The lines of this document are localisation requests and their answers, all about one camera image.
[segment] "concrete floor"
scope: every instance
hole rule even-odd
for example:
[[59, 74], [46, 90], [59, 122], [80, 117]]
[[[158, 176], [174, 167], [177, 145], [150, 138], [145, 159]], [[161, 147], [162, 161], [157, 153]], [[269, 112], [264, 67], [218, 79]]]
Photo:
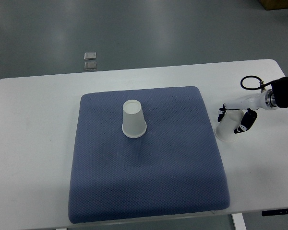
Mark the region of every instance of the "concrete floor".
[[[0, 79], [271, 58], [288, 76], [288, 9], [258, 0], [0, 0]], [[288, 215], [244, 214], [248, 230]], [[98, 229], [233, 229], [229, 216]]]

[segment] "white table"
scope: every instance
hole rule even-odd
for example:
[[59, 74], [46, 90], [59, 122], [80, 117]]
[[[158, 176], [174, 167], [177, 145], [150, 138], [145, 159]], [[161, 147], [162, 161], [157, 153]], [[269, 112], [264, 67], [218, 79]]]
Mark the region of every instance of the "white table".
[[[75, 226], [68, 219], [68, 196], [83, 94], [197, 86], [214, 128], [224, 102], [254, 93], [240, 87], [246, 75], [265, 82], [284, 76], [267, 59], [0, 80], [0, 230]], [[288, 208], [287, 109], [261, 109], [250, 131], [217, 144], [231, 203], [216, 214]], [[137, 220], [200, 215], [213, 213]]]

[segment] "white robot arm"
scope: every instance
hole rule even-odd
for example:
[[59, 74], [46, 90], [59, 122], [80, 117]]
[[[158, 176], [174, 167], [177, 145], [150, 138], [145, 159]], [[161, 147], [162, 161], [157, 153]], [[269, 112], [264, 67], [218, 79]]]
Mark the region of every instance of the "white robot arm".
[[[243, 81], [246, 78], [258, 79], [260, 81], [260, 87], [244, 87]], [[229, 101], [227, 103], [224, 103], [223, 107], [219, 109], [218, 122], [222, 120], [227, 110], [247, 109], [247, 112], [242, 118], [241, 124], [234, 130], [234, 133], [241, 133], [249, 130], [257, 118], [257, 113], [255, 112], [255, 110], [259, 108], [263, 108], [265, 110], [275, 110], [279, 107], [288, 107], [288, 77], [284, 77], [264, 84], [264, 82], [259, 77], [246, 76], [241, 80], [240, 85], [242, 88], [247, 90], [261, 89], [261, 93], [255, 93], [249, 96]], [[272, 85], [272, 90], [266, 90], [265, 86], [267, 85]]]

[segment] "blue seat cushion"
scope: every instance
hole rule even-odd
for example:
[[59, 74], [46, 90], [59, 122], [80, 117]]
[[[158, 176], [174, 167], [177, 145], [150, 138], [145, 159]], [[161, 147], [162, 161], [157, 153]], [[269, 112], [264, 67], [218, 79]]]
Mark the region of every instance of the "blue seat cushion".
[[[122, 106], [142, 104], [147, 131], [128, 138]], [[81, 98], [69, 194], [72, 223], [225, 209], [229, 192], [196, 87], [98, 92]]]

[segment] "upside-down paper cup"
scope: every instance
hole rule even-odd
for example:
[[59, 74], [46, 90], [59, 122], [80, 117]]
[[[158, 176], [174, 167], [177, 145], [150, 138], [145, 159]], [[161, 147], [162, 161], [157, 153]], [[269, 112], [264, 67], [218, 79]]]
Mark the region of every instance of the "upside-down paper cup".
[[128, 100], [123, 105], [123, 133], [129, 138], [139, 138], [146, 132], [146, 122], [141, 103]]
[[224, 142], [233, 142], [238, 138], [238, 134], [234, 130], [239, 127], [244, 116], [242, 110], [228, 110], [216, 127], [216, 137]]

